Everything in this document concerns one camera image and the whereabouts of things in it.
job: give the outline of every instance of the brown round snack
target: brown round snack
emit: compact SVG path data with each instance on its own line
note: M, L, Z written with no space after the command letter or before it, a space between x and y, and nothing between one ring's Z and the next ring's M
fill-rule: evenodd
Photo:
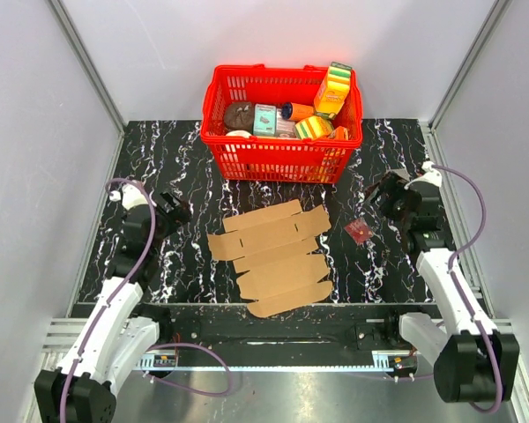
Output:
M231 103L226 108L223 122L227 131L246 130L253 132L253 122L255 121L255 106L250 101L237 101Z

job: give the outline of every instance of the metal floor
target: metal floor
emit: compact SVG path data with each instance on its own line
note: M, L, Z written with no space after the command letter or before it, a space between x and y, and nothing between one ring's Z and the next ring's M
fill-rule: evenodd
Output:
M171 380L202 390L223 390L225 376L180 373ZM312 423L516 421L510 406L494 415L468 404L445 404L433 381L372 381L329 373L236 374L240 389L227 398L209 398L155 383L134 374L118 398L114 423Z

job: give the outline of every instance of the black marble surface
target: black marble surface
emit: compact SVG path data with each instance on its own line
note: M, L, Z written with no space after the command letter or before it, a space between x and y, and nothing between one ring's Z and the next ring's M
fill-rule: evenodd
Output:
M417 121L365 120L364 140L336 185L238 182L221 178L199 137L198 121L131 122L115 176L142 181L147 190L171 189L192 206L192 221L164 244L160 274L150 285L151 302L238 303L233 265L215 262L206 234L223 233L226 216L298 198L305 211L323 204L332 229L319 237L334 288L328 302L432 301L423 280L401 251L399 232L370 206L364 190L387 169L410 174L428 157ZM121 205L107 202L78 302L94 302L121 227ZM357 246L343 229L362 217L375 236Z

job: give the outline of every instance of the teal small box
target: teal small box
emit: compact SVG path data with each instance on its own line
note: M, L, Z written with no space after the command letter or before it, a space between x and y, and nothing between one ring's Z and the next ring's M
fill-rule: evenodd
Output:
M276 106L267 104L255 105L255 122L253 135L258 137L274 137L276 134Z

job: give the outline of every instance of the yellow package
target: yellow package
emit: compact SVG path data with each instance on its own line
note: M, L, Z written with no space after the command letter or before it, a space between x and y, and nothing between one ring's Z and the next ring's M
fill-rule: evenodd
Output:
M333 62L314 99L316 115L334 119L351 90L351 67Z
M317 139L325 137L333 132L331 122L326 121L323 117L319 116L310 116L303 121L299 121L296 124L295 129L296 136L299 139Z

